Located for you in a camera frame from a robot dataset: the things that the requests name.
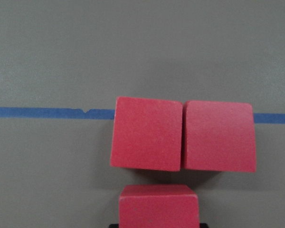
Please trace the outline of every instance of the cube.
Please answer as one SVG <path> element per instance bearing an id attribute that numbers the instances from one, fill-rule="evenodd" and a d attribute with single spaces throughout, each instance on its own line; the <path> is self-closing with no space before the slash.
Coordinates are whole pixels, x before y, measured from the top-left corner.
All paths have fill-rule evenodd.
<path id="1" fill-rule="evenodd" d="M 252 106 L 188 101 L 184 105 L 182 167 L 190 170 L 256 171 Z"/>
<path id="2" fill-rule="evenodd" d="M 119 228 L 199 228 L 198 197 L 186 185 L 128 185 L 119 220 Z"/>
<path id="3" fill-rule="evenodd" d="M 111 165 L 179 171 L 182 103 L 119 97 L 116 100 Z"/>

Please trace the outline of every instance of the gray table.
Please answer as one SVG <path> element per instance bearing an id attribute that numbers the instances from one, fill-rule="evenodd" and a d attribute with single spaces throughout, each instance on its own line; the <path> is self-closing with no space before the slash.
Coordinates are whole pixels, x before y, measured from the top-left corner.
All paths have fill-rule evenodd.
<path id="1" fill-rule="evenodd" d="M 285 1 L 0 0 L 0 106 L 119 95 L 285 113 Z M 210 228 L 285 227 L 285 124 L 256 124 L 256 173 L 111 168 L 112 128 L 0 118 L 0 228 L 106 228 L 144 183 L 189 185 Z"/>

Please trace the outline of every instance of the blue line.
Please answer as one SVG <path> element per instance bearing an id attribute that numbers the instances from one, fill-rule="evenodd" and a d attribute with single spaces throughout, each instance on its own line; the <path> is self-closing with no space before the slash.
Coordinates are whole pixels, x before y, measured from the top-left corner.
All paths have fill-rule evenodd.
<path id="1" fill-rule="evenodd" d="M 114 109 L 0 107 L 0 118 L 94 119 L 113 120 Z M 255 124 L 285 124 L 285 114 L 254 113 Z"/>
<path id="2" fill-rule="evenodd" d="M 49 118 L 49 119 L 114 119 L 114 109 L 90 109 L 86 113 L 71 108 L 14 108 L 0 107 L 0 118 Z"/>
<path id="3" fill-rule="evenodd" d="M 285 124 L 285 114 L 254 113 L 255 124 Z"/>

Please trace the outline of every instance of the pink block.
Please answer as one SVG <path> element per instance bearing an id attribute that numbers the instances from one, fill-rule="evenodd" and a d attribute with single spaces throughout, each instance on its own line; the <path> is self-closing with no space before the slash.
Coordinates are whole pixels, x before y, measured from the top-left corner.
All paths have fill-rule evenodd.
<path id="1" fill-rule="evenodd" d="M 119 228 L 199 228 L 198 197 L 186 185 L 128 185 L 119 219 Z"/>
<path id="2" fill-rule="evenodd" d="M 179 171 L 181 129 L 181 102 L 117 98 L 111 165 Z"/>
<path id="3" fill-rule="evenodd" d="M 184 106 L 183 142 L 185 169 L 256 171 L 250 104 L 188 101 Z"/>

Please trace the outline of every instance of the gray surface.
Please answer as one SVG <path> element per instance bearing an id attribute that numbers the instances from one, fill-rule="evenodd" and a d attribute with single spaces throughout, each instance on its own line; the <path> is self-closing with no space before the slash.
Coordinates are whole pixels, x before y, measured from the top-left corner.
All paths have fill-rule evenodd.
<path id="1" fill-rule="evenodd" d="M 0 106 L 118 95 L 285 113 L 285 1 L 0 0 Z M 133 183 L 188 184 L 211 228 L 285 227 L 285 125 L 256 125 L 255 174 L 110 168 L 112 127 L 0 119 L 0 228 L 105 228 Z"/>

